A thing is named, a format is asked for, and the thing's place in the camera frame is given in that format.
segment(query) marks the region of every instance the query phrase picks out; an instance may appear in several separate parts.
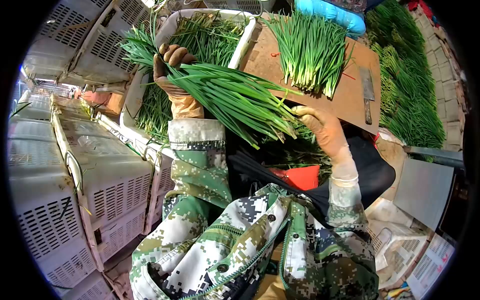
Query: camouflage sleeve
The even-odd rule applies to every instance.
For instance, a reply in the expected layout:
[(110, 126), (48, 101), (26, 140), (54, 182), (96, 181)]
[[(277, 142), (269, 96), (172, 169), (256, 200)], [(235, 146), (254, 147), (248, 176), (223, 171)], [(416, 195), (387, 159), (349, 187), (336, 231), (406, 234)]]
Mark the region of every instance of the camouflage sleeve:
[(368, 221), (361, 203), (358, 173), (355, 162), (349, 160), (340, 166), (343, 179), (337, 179), (335, 167), (332, 168), (332, 176), (329, 179), (329, 208), (327, 222), (337, 232), (353, 231), (363, 238)]
[(175, 189), (165, 196), (164, 218), (185, 197), (227, 207), (232, 199), (225, 161), (225, 127), (217, 120), (175, 119), (168, 124), (168, 137), (175, 154), (171, 172)]

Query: person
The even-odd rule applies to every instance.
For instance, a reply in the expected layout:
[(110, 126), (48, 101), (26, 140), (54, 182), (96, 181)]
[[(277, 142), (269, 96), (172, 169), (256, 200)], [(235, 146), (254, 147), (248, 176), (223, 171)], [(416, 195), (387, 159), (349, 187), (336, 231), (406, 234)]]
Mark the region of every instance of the person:
[[(170, 66), (195, 57), (162, 45)], [(233, 199), (225, 127), (204, 119), (192, 96), (170, 83), (154, 56), (154, 81), (172, 102), (175, 154), (163, 221), (132, 254), (133, 295), (144, 299), (377, 299), (359, 173), (340, 121), (305, 106), (293, 111), (331, 157), (326, 214), (307, 193), (269, 183)]]

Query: gray metal panel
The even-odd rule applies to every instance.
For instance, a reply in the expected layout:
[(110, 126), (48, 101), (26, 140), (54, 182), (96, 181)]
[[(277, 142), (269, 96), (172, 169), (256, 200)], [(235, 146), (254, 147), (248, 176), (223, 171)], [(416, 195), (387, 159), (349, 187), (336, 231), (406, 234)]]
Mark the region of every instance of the gray metal panel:
[(393, 203), (436, 230), (447, 202), (454, 168), (405, 159)]

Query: rubber glove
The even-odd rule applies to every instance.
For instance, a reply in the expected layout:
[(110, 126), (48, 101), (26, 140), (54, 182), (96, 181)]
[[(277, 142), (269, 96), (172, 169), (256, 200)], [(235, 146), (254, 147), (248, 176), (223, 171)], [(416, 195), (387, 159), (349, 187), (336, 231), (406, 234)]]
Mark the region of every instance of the rubber glove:
[(301, 116), (317, 138), (320, 148), (332, 159), (332, 179), (338, 186), (351, 187), (358, 182), (358, 172), (340, 120), (329, 112), (307, 106), (295, 106), (293, 112)]
[[(196, 61), (195, 56), (188, 53), (188, 50), (179, 45), (163, 44), (159, 48), (159, 52), (163, 55), (163, 61), (170, 66), (175, 67), (181, 63), (191, 63)], [(204, 117), (204, 107), (195, 100), (184, 89), (172, 84), (168, 81), (165, 72), (165, 64), (158, 54), (153, 57), (153, 80), (167, 94), (172, 102), (172, 116), (174, 119), (180, 118), (200, 118)]]

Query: plastic bag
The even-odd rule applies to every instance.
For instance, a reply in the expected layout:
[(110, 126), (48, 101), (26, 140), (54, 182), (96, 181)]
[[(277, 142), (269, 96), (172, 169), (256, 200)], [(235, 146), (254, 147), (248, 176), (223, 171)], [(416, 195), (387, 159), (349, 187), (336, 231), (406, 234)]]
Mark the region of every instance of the plastic bag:
[(314, 13), (331, 19), (347, 29), (349, 36), (361, 36), (366, 27), (363, 18), (354, 12), (349, 12), (322, 0), (297, 0), (295, 6), (303, 13)]

